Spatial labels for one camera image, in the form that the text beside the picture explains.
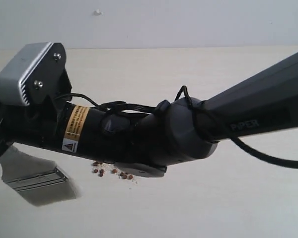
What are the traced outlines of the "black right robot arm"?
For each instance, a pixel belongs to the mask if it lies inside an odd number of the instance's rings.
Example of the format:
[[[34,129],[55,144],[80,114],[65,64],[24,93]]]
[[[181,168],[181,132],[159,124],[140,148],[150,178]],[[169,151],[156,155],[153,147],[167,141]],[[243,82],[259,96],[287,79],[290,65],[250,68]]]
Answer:
[[[298,127],[298,52],[200,101],[182,86],[155,107],[115,101],[83,107],[74,96],[61,43],[25,45],[0,72],[0,157],[22,143],[112,164],[141,177],[204,159],[230,139],[261,161],[298,169],[298,161],[261,153],[241,137]]]

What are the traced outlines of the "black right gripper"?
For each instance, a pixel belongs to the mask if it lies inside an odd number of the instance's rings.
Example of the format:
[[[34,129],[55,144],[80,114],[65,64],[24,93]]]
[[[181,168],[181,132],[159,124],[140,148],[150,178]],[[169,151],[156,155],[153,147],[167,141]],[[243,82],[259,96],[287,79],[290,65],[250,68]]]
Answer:
[[[93,107],[71,102],[66,71],[40,104],[8,106],[4,128],[12,141],[115,165],[140,177],[159,178],[167,167],[149,159],[139,127],[154,107],[114,101]]]

